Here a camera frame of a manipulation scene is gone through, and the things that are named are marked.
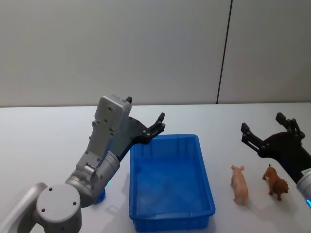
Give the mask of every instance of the table surface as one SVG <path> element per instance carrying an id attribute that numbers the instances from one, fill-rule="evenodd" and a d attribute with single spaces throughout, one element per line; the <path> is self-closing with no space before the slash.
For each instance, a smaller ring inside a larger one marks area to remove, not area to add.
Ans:
<path id="1" fill-rule="evenodd" d="M 75 169 L 88 144 L 96 107 L 0 108 L 0 215 L 24 188 L 37 182 L 63 183 Z M 216 205 L 205 233 L 306 233 L 311 232 L 311 210 L 295 183 L 272 159 L 261 159 L 241 142 L 241 124 L 265 139 L 284 131 L 275 117 L 282 112 L 296 118 L 306 134 L 303 146 L 311 152 L 311 103 L 133 106 L 131 116 L 151 125 L 165 112 L 165 134 L 199 136 L 208 180 Z M 283 201 L 268 195 L 262 175 L 268 164 L 289 185 Z M 249 189 L 248 207 L 233 201 L 231 165 L 244 165 Z M 106 187 L 100 205 L 82 210 L 82 233 L 134 233 L 128 216 L 129 154 Z M 42 233 L 36 225 L 33 233 Z"/>

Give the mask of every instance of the blue plastic bin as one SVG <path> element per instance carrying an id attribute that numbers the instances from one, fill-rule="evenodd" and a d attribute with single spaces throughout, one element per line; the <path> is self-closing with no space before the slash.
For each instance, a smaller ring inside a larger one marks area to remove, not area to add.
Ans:
<path id="1" fill-rule="evenodd" d="M 196 135 L 159 135 L 131 148 L 129 216 L 136 231 L 205 228 L 214 213 Z"/>

